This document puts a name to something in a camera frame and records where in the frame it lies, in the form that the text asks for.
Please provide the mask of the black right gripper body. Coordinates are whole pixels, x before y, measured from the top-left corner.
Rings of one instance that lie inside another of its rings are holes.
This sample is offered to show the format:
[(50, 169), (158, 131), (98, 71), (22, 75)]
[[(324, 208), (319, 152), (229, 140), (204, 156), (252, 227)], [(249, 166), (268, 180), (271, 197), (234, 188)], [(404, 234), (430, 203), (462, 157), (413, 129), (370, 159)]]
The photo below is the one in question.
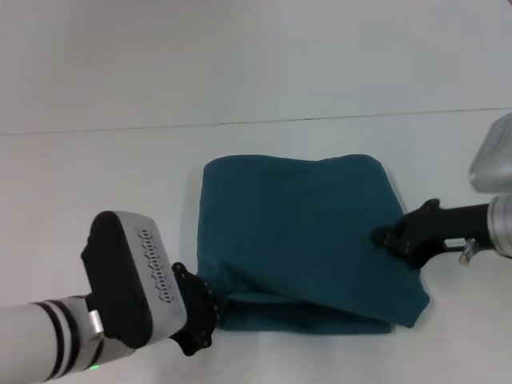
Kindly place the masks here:
[(413, 269), (443, 253), (489, 250), (488, 209), (487, 204), (443, 209), (431, 199), (386, 226), (394, 230), (396, 243), (384, 248)]

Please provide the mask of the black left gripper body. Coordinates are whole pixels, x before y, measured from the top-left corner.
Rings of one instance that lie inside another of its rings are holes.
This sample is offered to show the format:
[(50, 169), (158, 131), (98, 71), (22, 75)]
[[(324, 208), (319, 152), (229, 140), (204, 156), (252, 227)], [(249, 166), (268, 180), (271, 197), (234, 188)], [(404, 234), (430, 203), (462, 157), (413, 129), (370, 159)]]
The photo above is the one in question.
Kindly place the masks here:
[(220, 298), (208, 284), (185, 266), (176, 262), (172, 271), (186, 309), (186, 323), (170, 339), (174, 340), (185, 356), (193, 356), (212, 344), (212, 334), (222, 313)]

